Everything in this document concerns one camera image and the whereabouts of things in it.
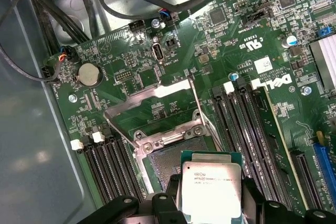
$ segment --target dimm slot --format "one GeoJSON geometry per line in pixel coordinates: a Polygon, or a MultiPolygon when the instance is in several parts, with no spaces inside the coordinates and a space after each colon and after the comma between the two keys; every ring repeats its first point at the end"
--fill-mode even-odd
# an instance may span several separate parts
{"type": "Polygon", "coordinates": [[[113,147],[111,143],[107,143],[106,144],[106,149],[107,152],[109,153],[109,157],[112,159],[112,166],[113,166],[113,170],[115,172],[116,175],[116,180],[118,185],[120,185],[120,193],[121,195],[130,195],[131,192],[129,190],[129,186],[127,185],[126,181],[123,179],[122,177],[122,171],[118,165],[118,160],[117,157],[113,151],[113,147]]]}
{"type": "Polygon", "coordinates": [[[121,193],[121,190],[120,190],[120,184],[118,183],[117,181],[117,177],[116,177],[116,172],[114,170],[114,167],[112,165],[112,159],[111,159],[111,156],[109,155],[109,152],[107,150],[107,147],[106,145],[101,145],[98,147],[98,149],[100,150],[103,158],[104,158],[104,166],[105,166],[105,169],[107,171],[109,171],[108,173],[108,178],[109,180],[111,181],[112,185],[113,185],[113,191],[114,193],[119,196],[119,195],[122,195],[121,193]]]}
{"type": "Polygon", "coordinates": [[[336,206],[336,177],[328,157],[329,148],[319,143],[313,144],[317,159],[322,170],[324,181],[327,185],[332,204],[336,206]]]}
{"type": "Polygon", "coordinates": [[[109,195],[111,199],[114,199],[118,196],[118,194],[113,186],[113,179],[111,178],[111,174],[109,173],[109,170],[106,167],[106,163],[103,161],[104,157],[102,151],[98,148],[95,148],[94,150],[92,150],[92,152],[97,163],[99,164],[100,172],[102,174],[102,177],[104,178],[104,183],[109,191],[109,195]]]}
{"type": "Polygon", "coordinates": [[[323,209],[319,192],[310,173],[306,155],[299,150],[295,150],[291,152],[291,156],[309,209],[323,209]]]}
{"type": "Polygon", "coordinates": [[[111,143],[111,147],[113,149],[113,153],[117,159],[117,164],[118,164],[118,167],[120,169],[120,175],[122,176],[122,180],[124,181],[125,185],[126,185],[126,189],[127,191],[129,192],[129,194],[131,196],[134,196],[133,192],[132,192],[132,189],[131,189],[131,186],[130,186],[130,183],[129,183],[129,177],[125,171],[125,168],[124,168],[124,165],[123,165],[123,161],[122,161],[122,158],[120,157],[121,153],[120,153],[120,150],[118,148],[118,146],[116,145],[115,141],[111,143]]]}
{"type": "Polygon", "coordinates": [[[135,197],[142,202],[144,200],[144,194],[141,191],[140,183],[136,177],[136,173],[134,170],[134,167],[131,163],[131,158],[127,152],[126,145],[123,143],[122,140],[118,140],[117,144],[119,145],[119,148],[121,150],[121,154],[124,160],[125,167],[127,169],[127,172],[129,174],[129,177],[131,178],[131,186],[133,187],[133,192],[135,194],[135,197]]]}
{"type": "Polygon", "coordinates": [[[239,119],[236,118],[231,102],[227,95],[221,91],[220,87],[213,88],[212,92],[214,95],[214,106],[222,127],[224,128],[224,138],[226,141],[230,141],[232,145],[236,146],[235,151],[239,151],[243,154],[246,163],[243,167],[244,175],[254,178],[257,188],[264,192],[263,187],[261,186],[260,176],[257,176],[252,156],[248,150],[242,132],[240,131],[238,123],[239,119]]]}
{"type": "Polygon", "coordinates": [[[270,178],[272,178],[270,181],[275,189],[277,198],[280,202],[284,203],[289,208],[292,208],[292,203],[289,199],[289,195],[286,191],[284,182],[277,169],[275,158],[272,155],[272,152],[270,152],[270,147],[267,144],[266,135],[263,129],[263,125],[261,123],[260,116],[259,114],[256,113],[255,101],[251,98],[250,92],[247,89],[245,88],[240,89],[240,93],[241,96],[243,97],[243,102],[245,104],[247,114],[253,126],[252,129],[253,131],[255,131],[255,134],[258,137],[257,144],[260,149],[260,152],[263,155],[265,168],[270,178]]]}
{"type": "Polygon", "coordinates": [[[101,172],[101,167],[99,166],[97,159],[95,158],[94,151],[92,149],[85,151],[85,158],[88,161],[90,170],[93,171],[93,175],[94,175],[93,177],[101,193],[103,203],[106,204],[112,200],[112,197],[109,194],[105,179],[101,172]]]}
{"type": "Polygon", "coordinates": [[[258,148],[258,141],[256,139],[256,136],[254,135],[254,131],[250,124],[247,111],[244,109],[245,107],[240,97],[240,94],[236,95],[235,93],[231,93],[229,94],[229,98],[236,112],[236,115],[239,118],[239,126],[241,128],[241,131],[243,132],[246,143],[248,143],[249,145],[249,150],[251,152],[255,152],[257,155],[257,158],[255,158],[254,160],[254,164],[258,173],[261,174],[260,182],[263,186],[262,188],[264,191],[264,195],[267,199],[278,200],[275,194],[276,188],[273,188],[273,184],[270,181],[270,175],[267,172],[266,165],[263,160],[263,155],[258,148]]]}

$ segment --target expansion slot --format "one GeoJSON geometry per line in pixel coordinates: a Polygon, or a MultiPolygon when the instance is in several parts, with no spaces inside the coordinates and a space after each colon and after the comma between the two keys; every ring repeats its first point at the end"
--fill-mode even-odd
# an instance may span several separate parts
{"type": "Polygon", "coordinates": [[[328,156],[329,148],[316,143],[313,145],[316,157],[322,170],[324,181],[327,185],[331,201],[336,206],[336,177],[328,156]]]}
{"type": "Polygon", "coordinates": [[[291,156],[309,209],[323,209],[319,192],[310,173],[306,155],[303,152],[296,150],[291,152],[291,156]]]}
{"type": "Polygon", "coordinates": [[[250,90],[245,87],[226,94],[220,87],[212,89],[214,107],[225,139],[239,150],[247,164],[244,175],[252,177],[268,200],[292,207],[275,157],[267,144],[261,119],[250,90]]]}

